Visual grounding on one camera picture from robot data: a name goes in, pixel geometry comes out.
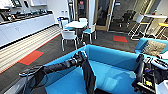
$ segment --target sofa armrest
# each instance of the sofa armrest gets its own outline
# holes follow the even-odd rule
[[[138,65],[138,63],[136,62],[138,54],[94,45],[88,46],[88,55],[90,60],[113,65],[131,71],[134,71]]]
[[[153,39],[153,38],[140,38],[140,40],[138,41],[136,47],[135,47],[135,51],[142,51],[142,49],[145,47],[146,43],[148,40],[152,40],[152,41],[156,41],[156,42],[160,42],[160,43],[164,43],[166,44],[166,47],[162,50],[161,53],[164,53],[168,50],[168,41],[167,40],[161,40],[161,39]]]

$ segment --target kitchen counter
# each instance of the kitchen counter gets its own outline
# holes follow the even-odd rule
[[[35,18],[35,17],[40,17],[40,16],[44,16],[44,15],[48,15],[48,14],[50,14],[50,13],[30,15],[30,16],[26,16],[24,18],[19,18],[19,19],[15,19],[15,20],[11,20],[11,21],[0,22],[0,25],[12,23],[12,22],[17,22],[17,21],[21,21],[21,20],[26,20],[26,19],[31,19],[31,18]]]

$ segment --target floor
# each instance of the floor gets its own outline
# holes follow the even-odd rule
[[[125,42],[117,42],[113,41],[113,36],[124,36],[127,39],[127,43]],[[103,46],[107,48],[127,51],[127,52],[134,52],[134,49],[136,47],[136,44],[138,41],[132,41],[130,40],[130,37],[127,36],[127,34],[124,33],[116,33],[116,32],[107,32],[107,31],[97,31],[97,39],[94,39],[94,34],[92,34],[92,41],[93,45]],[[63,55],[66,55],[67,53],[75,50],[74,42],[68,41],[67,44],[64,45],[65,51],[62,51],[61,47],[61,39],[62,36],[58,35],[45,45],[41,46],[37,51],[44,52],[42,56],[37,58],[33,63],[30,65],[24,65],[21,63],[16,63],[14,66],[6,70],[5,72],[0,74],[0,91],[2,91],[4,88],[6,88],[8,85],[10,85],[13,81],[19,79],[19,72],[21,72],[24,69],[30,68],[33,65],[44,65],[46,63],[49,63]],[[84,41],[86,44],[89,44],[89,36],[84,37]],[[78,48],[82,47],[83,43],[81,42],[78,45]]]

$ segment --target blue cushion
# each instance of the blue cushion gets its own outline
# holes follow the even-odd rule
[[[113,65],[127,70],[135,70],[137,67],[136,58],[138,54],[109,49],[100,46],[88,45],[90,60]]]
[[[82,68],[76,68],[45,89],[47,94],[87,94]]]
[[[83,31],[83,33],[90,34],[91,33],[91,29],[86,29],[85,31]]]
[[[63,28],[63,30],[73,30],[74,28],[73,27],[65,27]]]
[[[138,94],[131,86],[133,71],[89,60],[96,76],[96,87],[112,94]]]

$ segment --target white wall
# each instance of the white wall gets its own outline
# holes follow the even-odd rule
[[[95,13],[95,0],[89,0],[89,28],[93,25]]]
[[[157,7],[157,12],[156,15],[165,15],[168,16],[168,0],[161,0],[158,7]]]
[[[47,0],[47,7],[48,10],[51,10],[53,12],[56,24],[58,24],[58,17],[69,18],[69,8],[67,0]]]
[[[47,9],[47,6],[30,6],[29,2],[28,2],[28,6],[29,8],[27,8],[24,4],[24,1],[28,1],[28,0],[19,0],[22,7],[18,7],[18,8],[10,8],[11,13],[15,14],[17,11],[23,13],[23,10],[25,10],[26,13],[30,13],[30,10],[32,12],[35,12],[35,10],[39,10],[39,9]]]

